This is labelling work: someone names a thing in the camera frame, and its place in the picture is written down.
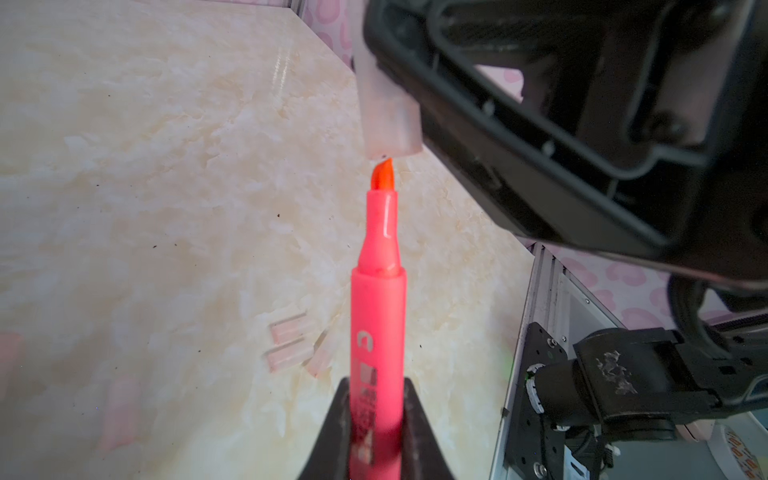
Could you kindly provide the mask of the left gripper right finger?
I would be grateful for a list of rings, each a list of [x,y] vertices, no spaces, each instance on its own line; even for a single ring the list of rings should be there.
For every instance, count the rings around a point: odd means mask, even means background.
[[[401,478],[454,480],[410,378],[404,380]]]

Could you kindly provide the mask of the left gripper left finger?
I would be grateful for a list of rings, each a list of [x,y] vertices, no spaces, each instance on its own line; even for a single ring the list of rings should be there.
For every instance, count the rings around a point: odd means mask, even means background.
[[[343,378],[335,392],[314,446],[298,480],[346,480],[349,478],[350,383]]]

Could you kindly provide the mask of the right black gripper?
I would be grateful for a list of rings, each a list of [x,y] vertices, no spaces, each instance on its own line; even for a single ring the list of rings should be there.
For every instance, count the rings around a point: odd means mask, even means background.
[[[373,1],[364,39],[504,229],[767,278],[763,1]]]

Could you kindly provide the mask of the pink highlighter pen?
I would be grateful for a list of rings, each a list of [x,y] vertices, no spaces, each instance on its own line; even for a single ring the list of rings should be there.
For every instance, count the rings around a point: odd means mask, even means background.
[[[401,476],[407,274],[398,243],[393,162],[379,163],[366,196],[366,232],[351,274],[352,479]]]

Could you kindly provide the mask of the translucent pink pen cap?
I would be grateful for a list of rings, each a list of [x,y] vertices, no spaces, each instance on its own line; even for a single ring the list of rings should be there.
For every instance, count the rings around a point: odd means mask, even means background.
[[[423,148],[419,105],[378,68],[363,36],[366,7],[365,1],[348,3],[365,157],[416,155]]]

